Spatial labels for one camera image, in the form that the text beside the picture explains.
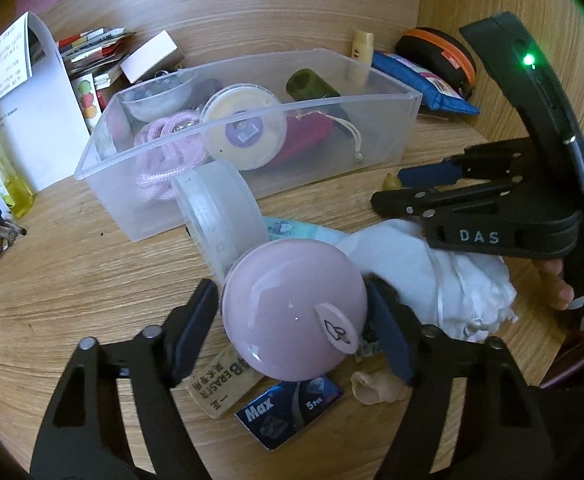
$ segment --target finger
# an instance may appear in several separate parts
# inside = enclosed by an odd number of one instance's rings
[[[565,310],[574,301],[574,289],[554,274],[541,273],[547,303],[556,310]]]
[[[557,275],[563,272],[563,260],[532,260],[539,272]]]

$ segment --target pink cord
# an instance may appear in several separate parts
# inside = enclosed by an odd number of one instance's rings
[[[141,146],[161,136],[178,131],[183,123],[200,119],[194,110],[185,110],[171,117],[157,119],[144,126],[134,138],[134,145]],[[170,179],[199,166],[208,158],[199,134],[191,134],[162,146],[147,150],[136,158],[136,184],[143,200],[172,200],[176,197]]]

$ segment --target wooden desk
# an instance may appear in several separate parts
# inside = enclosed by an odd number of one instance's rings
[[[464,124],[421,121],[403,163],[433,162],[482,141]],[[259,204],[264,214],[353,232],[378,221],[369,200],[387,171],[349,174]],[[40,193],[24,224],[29,234],[0,262],[0,438],[27,467],[48,400],[79,339],[92,335],[102,343],[114,342],[132,337],[148,324],[161,323],[210,272],[185,229],[130,243],[87,186],[73,179]],[[514,310],[520,320],[506,323],[499,335],[526,379],[538,383],[563,333],[542,304],[538,275],[530,263],[508,264],[519,291]],[[207,363],[226,344],[217,319],[199,364]],[[380,465],[406,404],[363,406],[352,397],[350,376],[355,370],[385,365],[382,355],[360,365],[347,359],[331,375],[345,388],[344,398],[276,452],[264,450],[231,413],[219,421],[208,418],[183,386],[174,390],[174,399],[215,479],[364,480],[372,478]],[[266,387],[266,381],[260,383],[243,401]],[[151,468],[129,385],[122,384],[120,393],[134,458],[137,465]],[[462,388],[456,388],[440,466],[450,460],[461,394]]]

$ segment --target round plastic container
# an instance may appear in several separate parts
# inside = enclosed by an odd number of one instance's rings
[[[241,256],[268,242],[259,206],[230,162],[193,168],[174,178],[172,186],[188,231],[220,283]]]
[[[277,108],[280,104],[267,88],[236,84],[212,96],[201,112],[201,122]],[[273,109],[231,123],[210,126],[201,132],[201,136],[214,160],[229,160],[240,171],[246,171],[261,168],[276,157],[285,143],[287,131],[286,115]]]
[[[144,123],[151,123],[183,110],[192,94],[194,76],[190,72],[168,74],[137,85],[136,92],[126,95],[143,95],[123,103],[130,114]]]

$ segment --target clear plastic storage box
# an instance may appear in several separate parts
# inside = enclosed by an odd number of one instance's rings
[[[412,88],[324,49],[209,63],[118,92],[74,176],[143,240],[184,223],[170,180],[189,168],[228,160],[260,198],[396,163],[420,104]]]

